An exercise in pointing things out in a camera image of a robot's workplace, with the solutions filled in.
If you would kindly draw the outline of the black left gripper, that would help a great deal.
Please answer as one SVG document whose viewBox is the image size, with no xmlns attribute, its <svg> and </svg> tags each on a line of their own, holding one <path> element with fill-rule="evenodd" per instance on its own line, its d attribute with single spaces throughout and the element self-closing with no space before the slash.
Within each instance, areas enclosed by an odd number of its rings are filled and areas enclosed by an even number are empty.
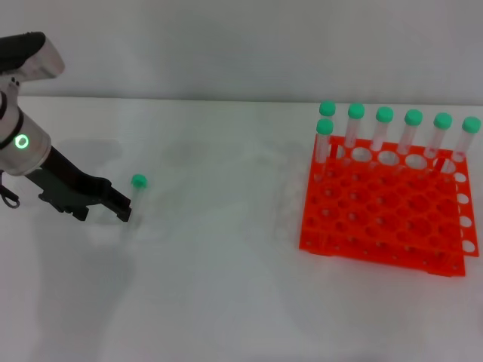
<svg viewBox="0 0 483 362">
<path fill-rule="evenodd" d="M 104 178 L 79 170 L 55 148 L 51 148 L 45 162 L 26 175 L 42 193 L 39 198 L 61 213 L 68 213 L 85 221 L 89 207 L 101 204 L 122 222 L 131 217 L 131 200 L 111 186 Z"/>
</svg>

